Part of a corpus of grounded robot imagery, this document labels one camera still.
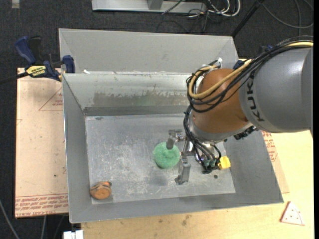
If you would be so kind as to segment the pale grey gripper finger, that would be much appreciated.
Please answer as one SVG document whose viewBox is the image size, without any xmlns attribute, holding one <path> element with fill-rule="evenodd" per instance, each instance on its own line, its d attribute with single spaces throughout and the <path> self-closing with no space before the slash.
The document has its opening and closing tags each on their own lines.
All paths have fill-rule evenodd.
<svg viewBox="0 0 319 239">
<path fill-rule="evenodd" d="M 191 164 L 187 157 L 181 157 L 178 162 L 178 175 L 175 178 L 177 185 L 182 185 L 189 181 Z"/>
<path fill-rule="evenodd" d="M 181 129 L 170 129 L 168 131 L 168 139 L 166 141 L 166 148 L 173 149 L 175 143 L 180 141 L 181 138 L 182 138 Z"/>
</svg>

